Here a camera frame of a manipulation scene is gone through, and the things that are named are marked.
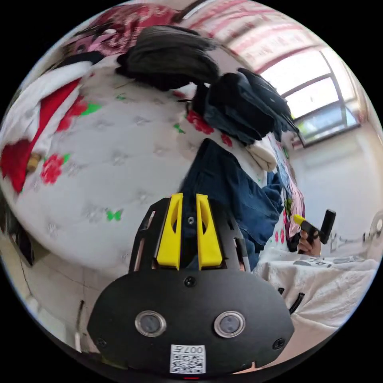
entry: qr code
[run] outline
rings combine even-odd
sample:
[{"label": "qr code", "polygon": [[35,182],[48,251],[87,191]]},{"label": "qr code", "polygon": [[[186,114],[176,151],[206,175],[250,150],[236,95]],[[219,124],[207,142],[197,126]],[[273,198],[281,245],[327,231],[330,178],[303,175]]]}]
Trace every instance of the qr code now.
[{"label": "qr code", "polygon": [[172,344],[170,372],[175,374],[204,374],[206,372],[205,346]]}]

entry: window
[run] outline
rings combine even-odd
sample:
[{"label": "window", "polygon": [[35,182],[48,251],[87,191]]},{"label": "window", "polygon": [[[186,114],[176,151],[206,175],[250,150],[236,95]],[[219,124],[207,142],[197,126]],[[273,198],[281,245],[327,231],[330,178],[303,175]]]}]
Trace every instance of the window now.
[{"label": "window", "polygon": [[284,97],[305,144],[358,126],[357,101],[345,64],[329,47],[288,57],[262,73]]},{"label": "window", "polygon": [[338,95],[331,78],[308,85],[286,97],[287,104],[294,118],[299,118],[338,100]]},{"label": "window", "polygon": [[317,77],[330,73],[326,60],[318,51],[290,56],[262,73],[262,77],[280,95]]}]

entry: wall socket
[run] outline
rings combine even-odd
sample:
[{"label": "wall socket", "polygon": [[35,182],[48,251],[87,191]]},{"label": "wall socket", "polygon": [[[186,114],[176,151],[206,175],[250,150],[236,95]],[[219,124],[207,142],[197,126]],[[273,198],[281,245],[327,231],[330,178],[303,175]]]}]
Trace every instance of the wall socket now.
[{"label": "wall socket", "polygon": [[336,231],[332,231],[330,233],[329,243],[330,243],[330,253],[333,253],[334,251],[336,251],[339,245],[338,233]]}]

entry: yellow tip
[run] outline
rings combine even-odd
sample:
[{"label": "yellow tip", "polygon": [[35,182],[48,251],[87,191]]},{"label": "yellow tip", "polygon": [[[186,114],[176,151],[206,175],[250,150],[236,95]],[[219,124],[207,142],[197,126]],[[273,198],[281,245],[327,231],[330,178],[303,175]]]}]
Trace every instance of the yellow tip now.
[{"label": "yellow tip", "polygon": [[294,219],[294,222],[297,223],[299,226],[301,226],[302,222],[305,221],[305,219],[299,214],[294,214],[292,218]]}]

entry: wall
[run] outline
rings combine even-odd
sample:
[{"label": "wall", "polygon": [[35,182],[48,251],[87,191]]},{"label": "wall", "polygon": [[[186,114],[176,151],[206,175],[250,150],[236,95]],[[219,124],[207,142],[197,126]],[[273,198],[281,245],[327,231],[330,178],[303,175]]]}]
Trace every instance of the wall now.
[{"label": "wall", "polygon": [[[333,231],[342,237],[360,238],[369,231],[383,209],[383,144],[375,127],[367,122],[290,158],[309,221],[320,227],[326,209],[332,209],[337,213]],[[324,246],[322,254],[329,253]]]}]

